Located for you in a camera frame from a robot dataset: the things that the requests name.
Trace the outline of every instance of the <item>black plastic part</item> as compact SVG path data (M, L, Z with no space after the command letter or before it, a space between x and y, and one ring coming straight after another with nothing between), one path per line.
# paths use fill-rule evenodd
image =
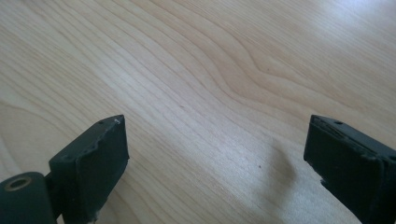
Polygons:
M56 223L42 174L15 175L0 184L0 223Z
M0 224L95 221L129 159L123 115L100 120L49 161L0 184Z
M362 223L395 222L395 150L343 122L313 115L304 160Z
M123 116L103 119L49 161L52 181L62 186L64 221L86 223L115 187L129 159Z

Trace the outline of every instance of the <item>light wood surface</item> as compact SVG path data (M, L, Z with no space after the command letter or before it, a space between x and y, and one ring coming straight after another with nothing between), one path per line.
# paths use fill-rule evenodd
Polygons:
M0 180L124 114L96 223L359 223L303 160L311 114L396 148L394 1L0 1Z

